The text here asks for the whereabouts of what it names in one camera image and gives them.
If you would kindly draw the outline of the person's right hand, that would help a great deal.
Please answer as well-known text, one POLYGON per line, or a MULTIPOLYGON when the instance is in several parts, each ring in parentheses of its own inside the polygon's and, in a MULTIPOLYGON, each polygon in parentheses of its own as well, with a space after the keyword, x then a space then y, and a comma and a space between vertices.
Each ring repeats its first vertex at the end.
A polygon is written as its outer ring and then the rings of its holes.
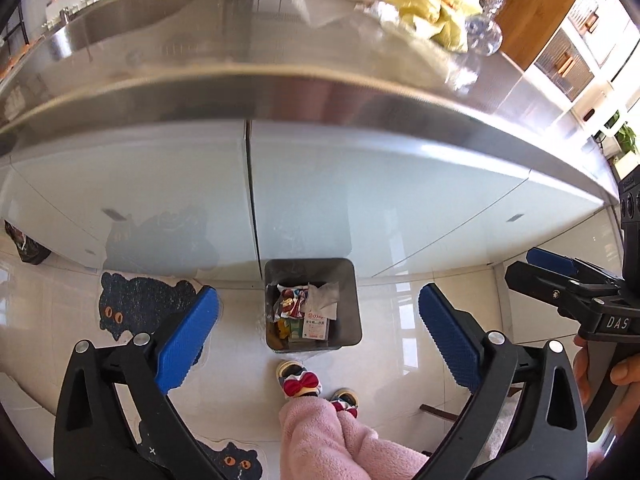
MULTIPOLYGON (((573 370, 577 382, 578 391, 582 404, 586 405, 590 399, 590 385, 588 382, 589 352, 587 341, 578 335, 574 338, 574 344, 580 348, 577 352, 573 370)), ((613 416, 615 434, 621 437, 634 415, 637 413, 640 404, 640 356, 631 356, 613 368, 610 378, 616 386, 627 386, 628 390, 620 402, 613 416)))

